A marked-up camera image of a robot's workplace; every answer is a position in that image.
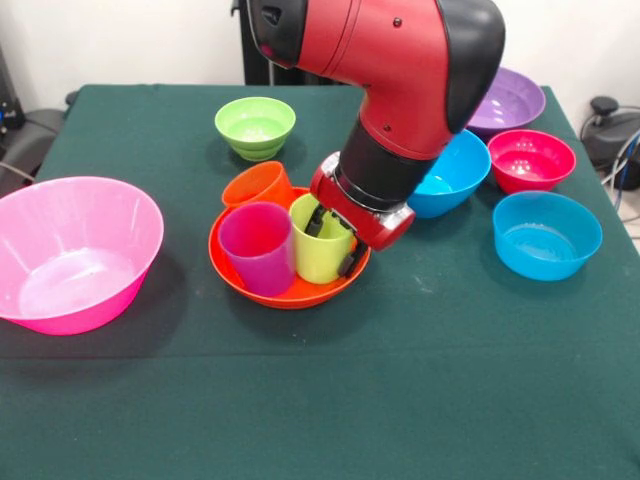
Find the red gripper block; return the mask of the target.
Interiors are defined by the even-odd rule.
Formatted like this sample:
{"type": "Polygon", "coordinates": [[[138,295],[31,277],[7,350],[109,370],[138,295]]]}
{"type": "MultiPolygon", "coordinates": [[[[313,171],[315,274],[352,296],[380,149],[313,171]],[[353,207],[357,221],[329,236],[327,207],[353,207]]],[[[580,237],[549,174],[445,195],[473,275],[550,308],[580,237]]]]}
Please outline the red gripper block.
{"type": "Polygon", "coordinates": [[[318,169],[312,177],[310,193],[318,201],[305,227],[305,234],[318,236],[326,214],[341,220],[361,241],[342,260],[338,275],[350,278],[368,247],[382,251],[394,244],[412,225],[416,214],[406,204],[390,212],[375,212],[351,199],[337,181],[318,169]]]}

